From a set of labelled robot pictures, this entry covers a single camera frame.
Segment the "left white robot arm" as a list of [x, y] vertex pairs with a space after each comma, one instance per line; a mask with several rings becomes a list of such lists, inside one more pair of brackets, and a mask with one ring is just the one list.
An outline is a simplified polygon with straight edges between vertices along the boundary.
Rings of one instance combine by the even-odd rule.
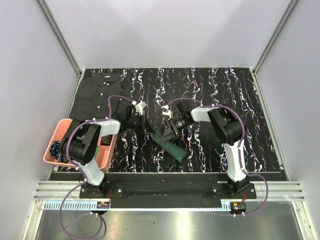
[[120, 102], [112, 117], [76, 120], [70, 125], [59, 144], [59, 152], [82, 173], [91, 185], [90, 192], [97, 198], [108, 193], [105, 175], [97, 164], [95, 153], [99, 138], [118, 135], [127, 129], [153, 134], [145, 113], [146, 102]]

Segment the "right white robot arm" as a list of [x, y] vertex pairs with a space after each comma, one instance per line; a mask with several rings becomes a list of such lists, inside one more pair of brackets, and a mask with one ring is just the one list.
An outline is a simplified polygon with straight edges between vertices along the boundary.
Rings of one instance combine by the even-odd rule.
[[165, 119], [161, 143], [176, 140], [181, 131], [194, 123], [211, 123], [217, 139], [223, 143], [228, 164], [227, 176], [231, 181], [227, 185], [228, 195], [239, 198], [245, 192], [241, 181], [246, 178], [244, 163], [244, 137], [246, 127], [234, 109], [226, 105], [190, 106], [182, 101], [177, 104], [180, 116], [173, 119], [171, 103], [162, 107]]

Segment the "green cloth napkin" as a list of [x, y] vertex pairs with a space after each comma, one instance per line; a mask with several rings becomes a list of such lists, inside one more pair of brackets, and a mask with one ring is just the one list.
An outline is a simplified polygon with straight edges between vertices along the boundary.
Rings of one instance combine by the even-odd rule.
[[162, 143], [162, 134], [159, 131], [150, 134], [151, 139], [160, 146], [165, 152], [167, 152], [172, 158], [174, 158], [178, 163], [182, 163], [185, 159], [187, 152], [176, 146], [171, 142]]

